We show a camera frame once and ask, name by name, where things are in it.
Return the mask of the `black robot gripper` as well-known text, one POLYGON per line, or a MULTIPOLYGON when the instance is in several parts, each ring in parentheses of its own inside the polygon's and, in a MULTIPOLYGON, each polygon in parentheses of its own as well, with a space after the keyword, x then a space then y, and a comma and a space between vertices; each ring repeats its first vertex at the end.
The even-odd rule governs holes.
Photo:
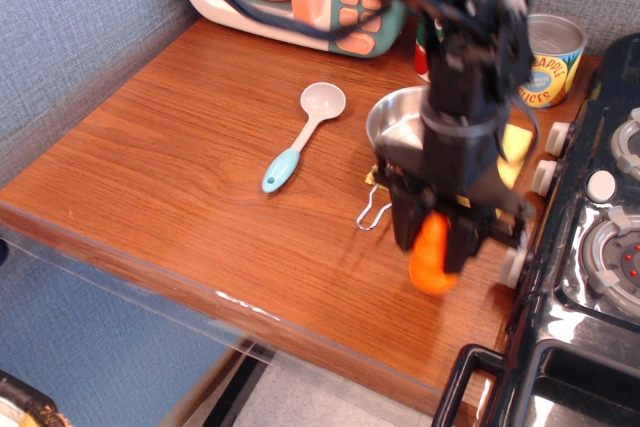
POLYGON ((533 206, 500 179, 500 130, 485 122, 475 126, 424 124, 423 147, 374 149, 389 164, 378 166, 375 178, 389 188, 395 242, 402 251, 413 248, 426 218, 447 217, 444 272, 459 274, 487 238, 510 247, 526 238, 533 206))

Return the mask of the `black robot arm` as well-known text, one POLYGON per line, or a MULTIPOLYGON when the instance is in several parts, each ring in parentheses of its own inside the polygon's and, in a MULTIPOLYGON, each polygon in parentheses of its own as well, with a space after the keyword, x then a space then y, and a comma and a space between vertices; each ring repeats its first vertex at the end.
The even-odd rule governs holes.
POLYGON ((531 76, 530 0, 399 1, 426 29, 431 84, 418 109, 419 146, 373 140, 377 180, 390 190, 401 248, 414 246, 431 213, 448 218, 443 271, 456 274, 488 237, 519 244, 532 214, 497 169, 511 108, 531 76))

